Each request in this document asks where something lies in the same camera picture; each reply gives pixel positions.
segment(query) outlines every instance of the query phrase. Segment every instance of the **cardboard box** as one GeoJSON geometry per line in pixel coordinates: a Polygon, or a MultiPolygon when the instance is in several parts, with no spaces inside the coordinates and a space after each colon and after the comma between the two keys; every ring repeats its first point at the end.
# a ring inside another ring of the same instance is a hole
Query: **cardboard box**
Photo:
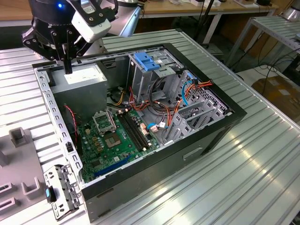
{"type": "MultiPolygon", "coordinates": [[[[265,78],[252,88],[262,93],[265,78]]],[[[300,122],[300,88],[295,88],[281,76],[269,77],[263,96],[296,123],[300,122]]]]}

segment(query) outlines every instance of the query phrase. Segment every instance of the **table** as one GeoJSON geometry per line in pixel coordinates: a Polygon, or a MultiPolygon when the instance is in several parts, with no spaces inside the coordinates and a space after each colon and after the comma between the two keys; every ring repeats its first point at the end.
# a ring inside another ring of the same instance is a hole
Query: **table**
{"type": "Polygon", "coordinates": [[[298,49],[297,52],[300,53],[300,41],[295,38],[296,34],[300,33],[300,21],[289,22],[280,16],[253,17],[248,20],[244,30],[241,32],[239,38],[230,51],[228,60],[226,62],[227,66],[231,63],[236,51],[252,26],[256,26],[258,31],[253,36],[245,51],[247,51],[247,49],[255,43],[262,32],[265,32],[282,43],[282,46],[275,54],[277,58],[280,56],[284,46],[287,46],[292,50],[298,49]]]}
{"type": "MultiPolygon", "coordinates": [[[[300,127],[183,32],[104,38],[108,51],[171,42],[246,110],[207,155],[93,224],[289,224],[300,210],[300,127]]],[[[30,129],[45,171],[66,161],[25,48],[0,51],[0,135],[30,129]]],[[[56,224],[46,200],[4,224],[56,224]]],[[[84,206],[60,223],[87,224],[84,206]]]]}
{"type": "MultiPolygon", "coordinates": [[[[277,5],[272,5],[272,7],[260,6],[259,8],[244,8],[233,0],[228,0],[225,3],[221,3],[219,7],[212,7],[209,15],[214,15],[214,19],[210,25],[210,28],[206,34],[203,41],[204,44],[208,44],[210,39],[217,27],[220,18],[224,14],[241,14],[241,13],[265,13],[268,12],[267,16],[274,14],[275,10],[278,8],[277,5]]],[[[20,26],[20,25],[31,25],[31,12],[24,9],[7,9],[5,7],[4,13],[0,13],[0,27],[1,26],[20,26]]],[[[193,16],[200,15],[201,7],[194,6],[190,3],[183,3],[182,5],[174,5],[169,2],[169,0],[159,1],[149,1],[145,3],[145,13],[140,15],[140,18],[157,18],[157,17],[177,17],[177,16],[193,16]]]]}

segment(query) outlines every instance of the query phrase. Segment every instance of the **gray plastic block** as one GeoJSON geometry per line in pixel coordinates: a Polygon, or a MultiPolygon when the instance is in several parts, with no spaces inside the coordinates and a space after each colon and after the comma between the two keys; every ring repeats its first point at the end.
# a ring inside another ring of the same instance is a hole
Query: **gray plastic block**
{"type": "Polygon", "coordinates": [[[19,204],[18,200],[16,200],[13,197],[3,202],[0,202],[0,215],[17,208],[18,204],[19,204]]]}
{"type": "Polygon", "coordinates": [[[26,135],[22,127],[18,127],[10,130],[9,135],[10,135],[10,140],[12,141],[12,143],[16,148],[28,143],[28,140],[26,138],[26,135]]]}
{"type": "Polygon", "coordinates": [[[30,131],[16,128],[0,137],[0,151],[5,156],[2,159],[8,162],[0,167],[2,221],[46,197],[43,171],[30,131]]]}
{"type": "Polygon", "coordinates": [[[3,154],[3,152],[0,149],[0,168],[8,165],[8,158],[6,155],[3,154]]]}
{"type": "Polygon", "coordinates": [[[9,193],[13,192],[14,189],[15,187],[11,182],[0,185],[0,196],[8,195],[9,193]]]}
{"type": "Polygon", "coordinates": [[[21,183],[23,194],[29,199],[35,199],[44,193],[37,177],[34,178],[35,184],[28,187],[24,182],[21,183]]]}

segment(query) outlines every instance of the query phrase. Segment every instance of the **expansion slot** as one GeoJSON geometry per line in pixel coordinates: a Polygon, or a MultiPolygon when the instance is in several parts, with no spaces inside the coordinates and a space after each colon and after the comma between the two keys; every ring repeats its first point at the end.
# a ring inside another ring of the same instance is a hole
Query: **expansion slot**
{"type": "Polygon", "coordinates": [[[146,150],[149,146],[145,138],[136,127],[128,113],[118,115],[118,119],[128,133],[130,139],[139,151],[146,150]]]}
{"type": "Polygon", "coordinates": [[[103,170],[100,170],[98,172],[95,172],[94,173],[94,177],[98,177],[98,176],[102,176],[103,174],[106,174],[114,169],[117,169],[118,167],[122,166],[122,165],[125,165],[128,160],[130,159],[131,156],[128,156],[127,158],[123,159],[122,161],[119,161],[113,165],[110,165],[109,167],[103,169],[103,170]]]}

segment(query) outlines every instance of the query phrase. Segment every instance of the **blue plastic clip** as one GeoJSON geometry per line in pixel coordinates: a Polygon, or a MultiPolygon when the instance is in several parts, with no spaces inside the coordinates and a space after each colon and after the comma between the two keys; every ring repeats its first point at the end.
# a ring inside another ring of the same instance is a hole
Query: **blue plastic clip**
{"type": "Polygon", "coordinates": [[[144,52],[134,53],[134,57],[146,71],[152,71],[160,68],[160,66],[156,64],[153,59],[144,52]]]}

